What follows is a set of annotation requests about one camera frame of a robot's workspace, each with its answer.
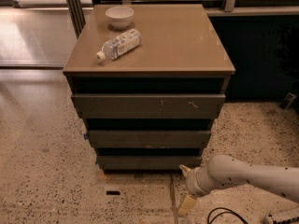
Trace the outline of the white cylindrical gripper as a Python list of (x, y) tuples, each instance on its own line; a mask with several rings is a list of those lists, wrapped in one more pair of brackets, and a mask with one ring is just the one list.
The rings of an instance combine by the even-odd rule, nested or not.
[(215, 181), (209, 175), (206, 167), (190, 169), (181, 164), (179, 169), (186, 176), (187, 190), (191, 194), (186, 194), (178, 205), (178, 215), (185, 217), (196, 204), (197, 199), (194, 196), (204, 197), (208, 195), (215, 188)]

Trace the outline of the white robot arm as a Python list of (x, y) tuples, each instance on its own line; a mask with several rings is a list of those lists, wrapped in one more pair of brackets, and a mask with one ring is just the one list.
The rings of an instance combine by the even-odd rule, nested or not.
[(212, 157), (207, 165), (189, 168), (180, 165), (188, 193), (178, 206), (178, 214), (187, 216), (196, 200), (213, 190), (244, 184), (299, 203), (299, 168), (249, 164), (227, 155)]

